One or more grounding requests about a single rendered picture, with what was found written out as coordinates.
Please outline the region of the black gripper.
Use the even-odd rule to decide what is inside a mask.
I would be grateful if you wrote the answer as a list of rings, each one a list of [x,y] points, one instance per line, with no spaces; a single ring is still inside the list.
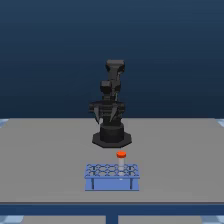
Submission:
[[[125,112],[125,104],[119,101],[95,101],[89,104],[89,111],[95,114],[95,120],[99,124],[100,117],[110,116],[110,122],[116,113]]]

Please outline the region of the orange-capped centrifuge tube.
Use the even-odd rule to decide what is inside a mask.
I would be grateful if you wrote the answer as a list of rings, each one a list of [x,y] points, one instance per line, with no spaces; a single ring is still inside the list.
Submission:
[[[118,151],[116,156],[118,158],[118,175],[122,177],[124,175],[126,153],[124,151]]]

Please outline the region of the blue tube rack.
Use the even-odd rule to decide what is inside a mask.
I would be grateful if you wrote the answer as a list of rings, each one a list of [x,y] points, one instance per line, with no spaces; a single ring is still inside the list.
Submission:
[[[140,173],[137,164],[87,164],[84,173],[86,191],[138,191]]]

